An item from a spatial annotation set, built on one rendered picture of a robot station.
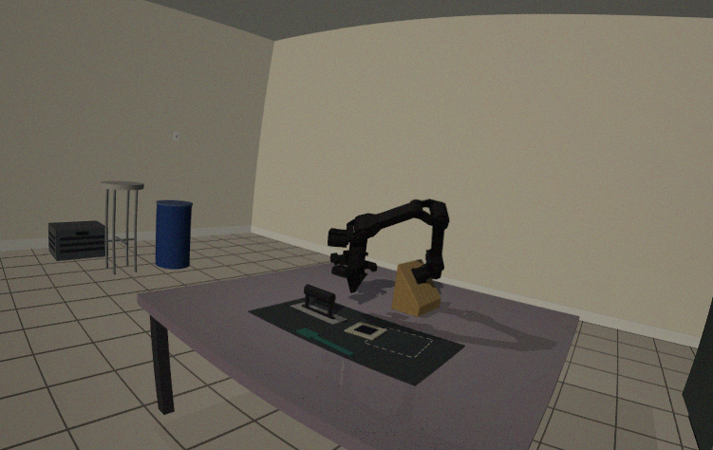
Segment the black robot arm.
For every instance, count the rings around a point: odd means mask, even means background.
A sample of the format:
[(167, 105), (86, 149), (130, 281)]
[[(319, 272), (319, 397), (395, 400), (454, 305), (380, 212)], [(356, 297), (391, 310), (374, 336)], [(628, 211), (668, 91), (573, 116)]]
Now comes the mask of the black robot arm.
[[(422, 208), (430, 208), (427, 213)], [(367, 239), (374, 237), (381, 229), (407, 221), (410, 218), (418, 218), (432, 226), (431, 249), (426, 251), (426, 263), (419, 268), (411, 269), (417, 284), (426, 283), (430, 277), (432, 279), (441, 278), (441, 271), (444, 270), (442, 261), (442, 250), (444, 231), (449, 223), (449, 216), (443, 202), (431, 199), (412, 199), (405, 205), (393, 208), (379, 214), (363, 214), (356, 216), (347, 223), (347, 229), (328, 230), (328, 246), (349, 247), (353, 250), (366, 250)], [(330, 254), (330, 262), (336, 265), (343, 265), (348, 261), (347, 251), (343, 254)]]

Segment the beige tile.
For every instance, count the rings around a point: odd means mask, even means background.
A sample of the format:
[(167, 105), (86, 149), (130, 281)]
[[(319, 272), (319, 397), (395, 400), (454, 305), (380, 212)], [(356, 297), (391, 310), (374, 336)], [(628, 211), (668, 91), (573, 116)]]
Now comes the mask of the beige tile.
[(350, 334), (356, 334), (359, 336), (362, 336), (364, 338), (367, 338), (368, 340), (373, 341), (380, 335), (382, 335), (384, 332), (386, 332), (387, 329), (384, 328), (379, 328), (373, 325), (369, 325), (366, 323), (359, 322), (358, 324), (351, 326), (349, 328), (344, 329), (344, 332), (350, 333)]

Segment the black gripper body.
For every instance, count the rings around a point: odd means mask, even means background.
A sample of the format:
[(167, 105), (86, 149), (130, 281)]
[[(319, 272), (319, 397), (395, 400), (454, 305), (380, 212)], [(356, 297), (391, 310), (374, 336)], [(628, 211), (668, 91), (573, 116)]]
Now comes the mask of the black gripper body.
[(366, 256), (368, 255), (368, 253), (366, 253), (366, 250), (359, 251), (349, 248), (347, 253), (348, 261), (345, 263), (347, 267), (342, 265), (334, 266), (331, 269), (331, 274), (339, 275), (342, 277), (351, 277), (357, 276), (357, 273), (365, 273), (365, 270), (367, 269), (371, 270), (371, 272), (377, 271), (378, 266), (376, 263), (365, 261)]

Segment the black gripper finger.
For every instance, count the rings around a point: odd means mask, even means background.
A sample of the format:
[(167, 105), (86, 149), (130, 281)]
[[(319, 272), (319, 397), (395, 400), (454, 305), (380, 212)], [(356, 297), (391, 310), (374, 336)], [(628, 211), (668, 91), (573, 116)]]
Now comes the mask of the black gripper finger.
[(358, 282), (357, 282), (357, 285), (356, 285), (356, 287), (355, 287), (354, 292), (358, 289), (358, 287), (360, 286), (361, 282), (362, 282), (362, 281), (364, 280), (364, 278), (367, 276), (367, 273), (362, 273), (362, 274), (357, 273), (357, 275), (359, 275), (360, 277), (359, 277), (359, 280), (358, 280)]
[(359, 277), (360, 277), (359, 275), (347, 277), (347, 282), (348, 282), (348, 286), (349, 286), (349, 291), (350, 291), (351, 293), (354, 292), (355, 287), (356, 287), (356, 285), (357, 285), (357, 282), (358, 282), (358, 280), (359, 280)]

